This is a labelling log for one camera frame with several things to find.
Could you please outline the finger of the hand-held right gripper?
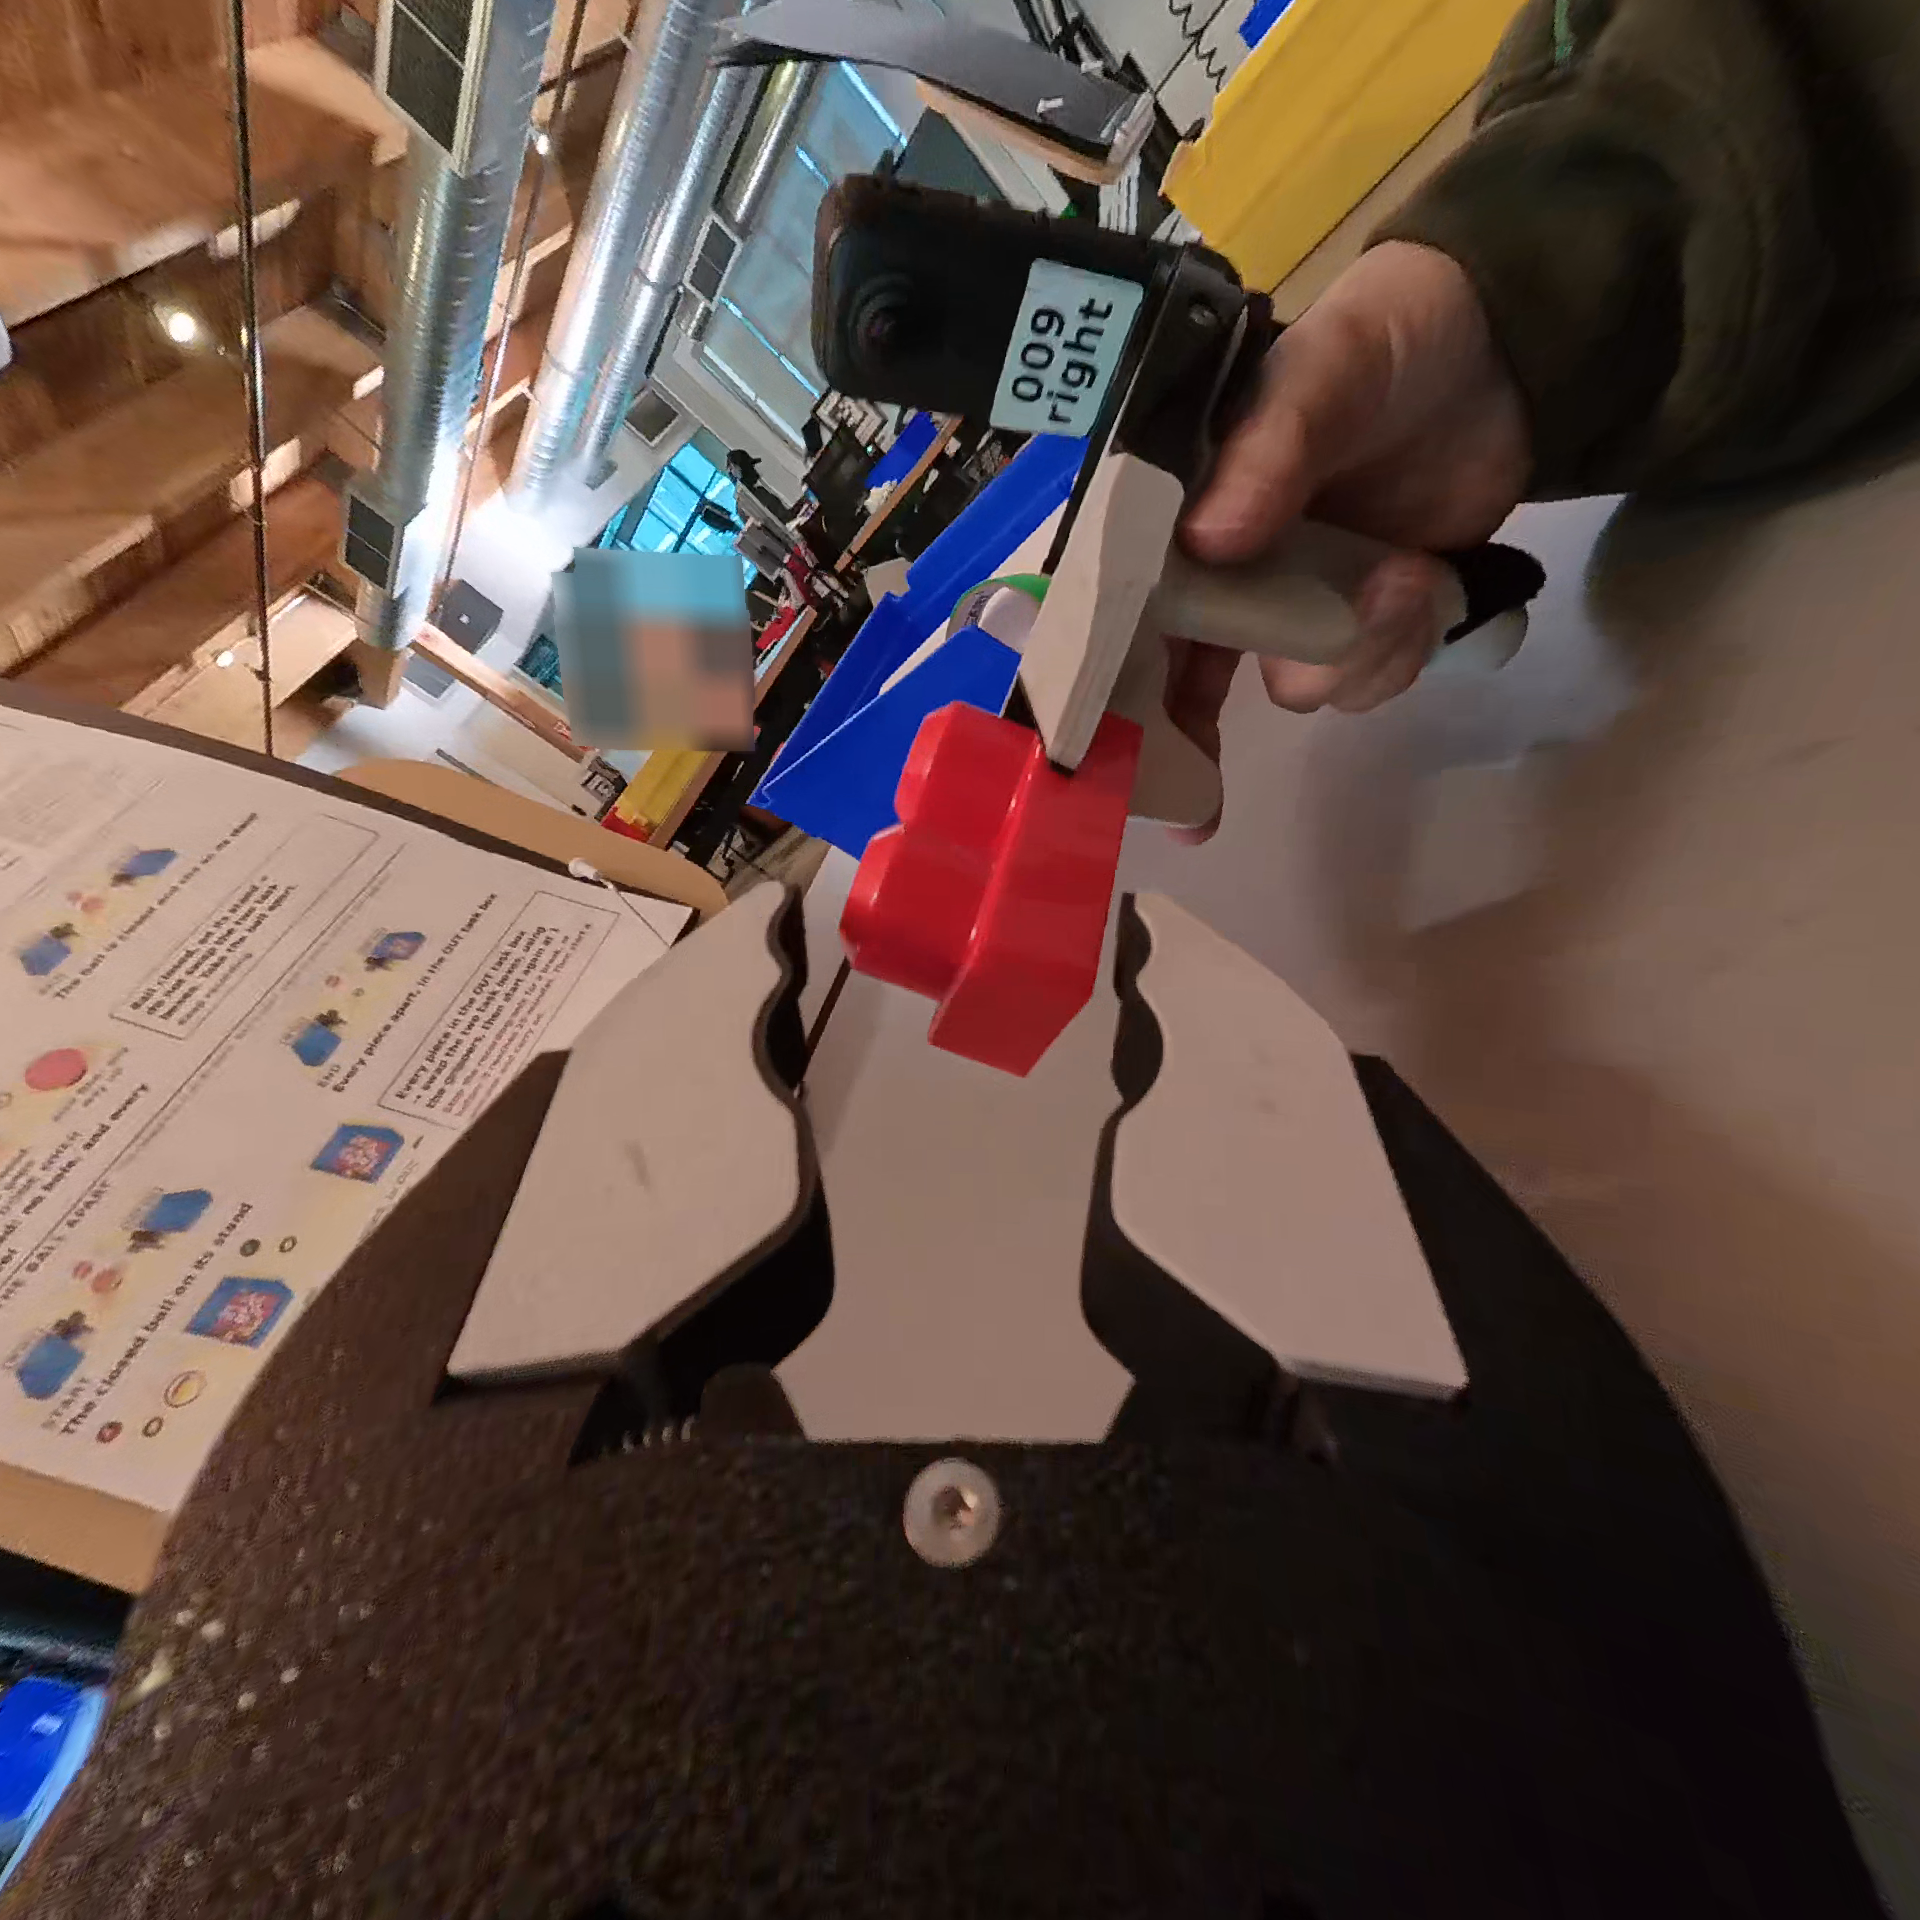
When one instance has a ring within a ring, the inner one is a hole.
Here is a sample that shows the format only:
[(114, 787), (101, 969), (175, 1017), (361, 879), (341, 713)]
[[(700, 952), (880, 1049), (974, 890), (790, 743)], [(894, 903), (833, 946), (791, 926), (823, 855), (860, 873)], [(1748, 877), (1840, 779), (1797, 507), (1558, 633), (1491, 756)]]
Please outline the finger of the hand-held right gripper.
[(1221, 815), (1221, 767), (1170, 713), (1170, 670), (1170, 643), (1137, 640), (1121, 666), (1110, 712), (1140, 730), (1128, 816), (1195, 830)]
[(1020, 696), (1050, 763), (1077, 772), (1135, 647), (1185, 506), (1177, 473), (1105, 452), (1020, 650)]

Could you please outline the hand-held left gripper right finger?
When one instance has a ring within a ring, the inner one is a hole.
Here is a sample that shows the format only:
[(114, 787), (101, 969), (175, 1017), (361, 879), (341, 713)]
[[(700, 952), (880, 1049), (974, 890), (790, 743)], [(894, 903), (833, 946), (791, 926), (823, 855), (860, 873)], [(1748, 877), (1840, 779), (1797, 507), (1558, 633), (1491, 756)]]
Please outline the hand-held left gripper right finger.
[(1335, 1027), (1164, 895), (1123, 900), (1114, 966), (1084, 1313), (1140, 1399), (1457, 1397), (1465, 1360)]

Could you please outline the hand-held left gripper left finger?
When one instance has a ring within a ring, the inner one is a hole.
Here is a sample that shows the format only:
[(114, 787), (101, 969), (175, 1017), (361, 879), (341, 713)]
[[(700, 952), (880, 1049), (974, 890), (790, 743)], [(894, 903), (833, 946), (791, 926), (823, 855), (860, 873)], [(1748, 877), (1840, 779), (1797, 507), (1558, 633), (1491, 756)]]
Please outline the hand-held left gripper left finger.
[(455, 1383), (585, 1377), (683, 1325), (813, 1209), (804, 903), (763, 879), (577, 1035), (467, 1322)]

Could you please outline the red toy block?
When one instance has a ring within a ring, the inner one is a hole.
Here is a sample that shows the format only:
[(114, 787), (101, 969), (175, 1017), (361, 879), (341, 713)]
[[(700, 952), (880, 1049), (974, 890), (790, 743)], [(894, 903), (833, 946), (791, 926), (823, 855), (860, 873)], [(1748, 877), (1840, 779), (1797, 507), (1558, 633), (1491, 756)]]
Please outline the red toy block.
[(1094, 990), (1140, 749), (1105, 713), (1063, 772), (1017, 720), (938, 709), (853, 879), (853, 972), (925, 997), (934, 1049), (1030, 1073)]

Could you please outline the person's right forearm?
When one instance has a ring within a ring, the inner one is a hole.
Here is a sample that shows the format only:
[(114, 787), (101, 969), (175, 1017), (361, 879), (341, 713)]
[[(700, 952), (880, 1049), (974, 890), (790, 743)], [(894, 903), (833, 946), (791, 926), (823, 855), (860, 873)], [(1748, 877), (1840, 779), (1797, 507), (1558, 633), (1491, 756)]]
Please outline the person's right forearm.
[(1918, 6), (1525, 2), (1374, 243), (1473, 282), (1537, 500), (1908, 456)]

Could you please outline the person's right hand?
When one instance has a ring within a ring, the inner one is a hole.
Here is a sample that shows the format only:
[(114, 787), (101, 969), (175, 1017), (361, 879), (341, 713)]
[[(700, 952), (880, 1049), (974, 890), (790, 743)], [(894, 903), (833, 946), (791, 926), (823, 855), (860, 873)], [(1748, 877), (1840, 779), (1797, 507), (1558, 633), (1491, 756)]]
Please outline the person's right hand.
[(1304, 516), (1385, 546), (1360, 585), (1354, 647), (1260, 660), (1265, 696), (1360, 713), (1403, 693), (1443, 636), (1443, 555), (1498, 533), (1524, 500), (1528, 445), (1470, 275), (1417, 243), (1363, 252), (1281, 335), (1180, 526), (1190, 556), (1225, 566)]

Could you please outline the green-edged tape roll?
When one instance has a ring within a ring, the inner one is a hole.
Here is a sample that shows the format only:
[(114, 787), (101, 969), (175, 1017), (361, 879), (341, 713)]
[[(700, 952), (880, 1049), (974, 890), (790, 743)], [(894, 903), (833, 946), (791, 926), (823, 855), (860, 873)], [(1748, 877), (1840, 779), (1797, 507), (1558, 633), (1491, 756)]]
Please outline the green-edged tape roll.
[(1037, 572), (1011, 572), (977, 583), (950, 613), (947, 636), (954, 640), (963, 630), (981, 630), (997, 646), (1023, 653), (1050, 585), (1051, 579)]

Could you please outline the wooden clipboard stand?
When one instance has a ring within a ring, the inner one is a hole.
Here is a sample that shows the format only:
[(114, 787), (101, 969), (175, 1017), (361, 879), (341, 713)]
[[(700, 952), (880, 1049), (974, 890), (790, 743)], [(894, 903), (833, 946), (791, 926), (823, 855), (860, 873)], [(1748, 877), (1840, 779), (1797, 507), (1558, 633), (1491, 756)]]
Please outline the wooden clipboard stand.
[(718, 26), (715, 66), (853, 62), (915, 80), (925, 106), (1084, 183), (1114, 183), (1157, 100), (965, 13), (894, 2), (761, 2)]

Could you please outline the yellow storage bin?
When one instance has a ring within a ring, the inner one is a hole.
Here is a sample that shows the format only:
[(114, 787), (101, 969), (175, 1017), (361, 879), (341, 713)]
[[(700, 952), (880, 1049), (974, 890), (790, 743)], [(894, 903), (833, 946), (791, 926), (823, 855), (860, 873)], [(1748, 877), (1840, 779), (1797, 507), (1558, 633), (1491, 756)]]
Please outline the yellow storage bin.
[(1160, 190), (1264, 295), (1417, 152), (1473, 120), (1521, 2), (1290, 2)]

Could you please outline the silver ventilation duct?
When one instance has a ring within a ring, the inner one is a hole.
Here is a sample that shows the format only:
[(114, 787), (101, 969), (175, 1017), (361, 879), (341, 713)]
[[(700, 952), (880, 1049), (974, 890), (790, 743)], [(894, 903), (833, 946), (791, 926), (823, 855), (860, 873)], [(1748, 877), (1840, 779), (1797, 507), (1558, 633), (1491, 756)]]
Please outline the silver ventilation duct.
[(528, 396), (513, 493), (544, 506), (577, 462), (588, 399), (605, 369), (647, 233), (700, 117), (718, 29), (734, 2), (643, 2), (600, 155), (575, 226), (561, 297)]
[(348, 489), (361, 643), (404, 653), (451, 529), (553, 2), (380, 2), (373, 83), (407, 127), (374, 466)]

